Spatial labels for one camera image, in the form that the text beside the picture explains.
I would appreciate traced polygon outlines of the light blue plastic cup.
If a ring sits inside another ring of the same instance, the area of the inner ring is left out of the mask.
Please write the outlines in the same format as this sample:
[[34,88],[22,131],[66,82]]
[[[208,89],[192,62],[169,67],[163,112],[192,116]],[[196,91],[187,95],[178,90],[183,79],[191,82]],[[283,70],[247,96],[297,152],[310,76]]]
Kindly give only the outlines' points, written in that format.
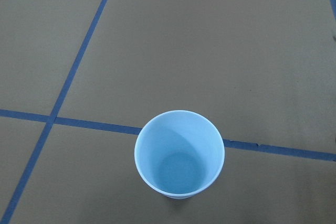
[[134,147],[143,181],[173,199],[207,189],[220,175],[224,160],[224,142],[216,126],[185,110],[164,112],[148,121]]

